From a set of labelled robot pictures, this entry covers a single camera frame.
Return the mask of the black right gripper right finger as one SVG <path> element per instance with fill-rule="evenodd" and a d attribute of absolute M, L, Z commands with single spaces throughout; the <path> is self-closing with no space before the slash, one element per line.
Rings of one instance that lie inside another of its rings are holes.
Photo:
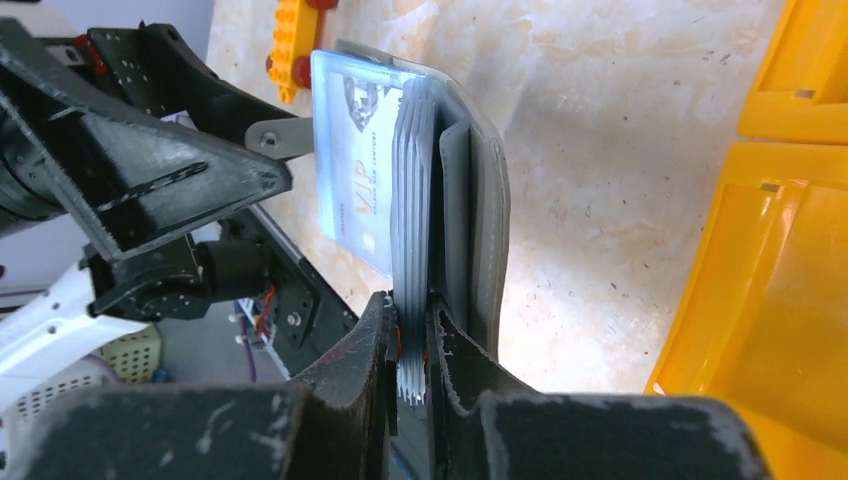
<path fill-rule="evenodd" d="M 754 436 L 697 396 L 543 394 L 427 306 L 430 447 L 437 479 L 768 479 Z"/>

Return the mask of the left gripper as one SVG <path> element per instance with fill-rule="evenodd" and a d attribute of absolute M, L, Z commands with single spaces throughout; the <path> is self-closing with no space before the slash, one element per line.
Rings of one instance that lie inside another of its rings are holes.
<path fill-rule="evenodd" d="M 193 230 L 288 191 L 248 129 L 286 112 L 222 80 L 170 24 L 39 38 L 1 23 L 1 233 L 62 215 L 88 242 L 88 309 L 194 320 L 261 292 L 267 253 Z"/>

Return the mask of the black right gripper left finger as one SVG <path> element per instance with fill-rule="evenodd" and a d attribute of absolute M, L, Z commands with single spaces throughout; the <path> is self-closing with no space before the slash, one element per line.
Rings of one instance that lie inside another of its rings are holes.
<path fill-rule="evenodd" d="M 391 294 L 284 383 L 108 386 L 35 422 L 10 479 L 384 479 L 397 342 Z"/>

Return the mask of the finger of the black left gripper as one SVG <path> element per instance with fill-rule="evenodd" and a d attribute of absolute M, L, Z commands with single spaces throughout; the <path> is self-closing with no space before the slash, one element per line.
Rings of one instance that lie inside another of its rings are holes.
<path fill-rule="evenodd" d="M 185 111 L 197 128 L 242 144 L 250 126 L 293 115 L 221 79 L 171 24 L 86 32 L 96 84 L 156 118 Z"/>

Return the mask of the silver VIP card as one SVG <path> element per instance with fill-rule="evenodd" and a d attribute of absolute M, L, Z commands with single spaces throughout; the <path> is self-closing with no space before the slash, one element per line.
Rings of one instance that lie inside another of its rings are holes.
<path fill-rule="evenodd" d="M 392 274 L 392 152 L 411 72 L 329 50 L 310 57 L 322 233 Z"/>

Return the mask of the grey leather card holder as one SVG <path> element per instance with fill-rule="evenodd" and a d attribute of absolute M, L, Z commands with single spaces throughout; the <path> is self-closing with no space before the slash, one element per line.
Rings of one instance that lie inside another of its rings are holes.
<path fill-rule="evenodd" d="M 392 152 L 390 241 L 399 315 L 399 395 L 425 400 L 427 295 L 440 293 L 460 325 L 497 346 L 509 248 L 510 194 L 505 151 L 494 124 L 450 75 L 364 45 L 335 51 L 413 73 L 403 87 Z M 309 118 L 251 126 L 248 148 L 272 158 L 315 157 Z"/>

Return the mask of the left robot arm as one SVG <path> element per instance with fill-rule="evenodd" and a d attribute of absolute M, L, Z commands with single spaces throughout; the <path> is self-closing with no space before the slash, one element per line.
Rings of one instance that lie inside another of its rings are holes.
<path fill-rule="evenodd" d="M 310 124 L 218 77 L 169 24 L 39 38 L 1 21 L 1 232 L 67 214 L 83 257 L 1 323 L 1 404 L 164 318 L 260 293 L 265 252 L 194 230 L 293 185 Z"/>

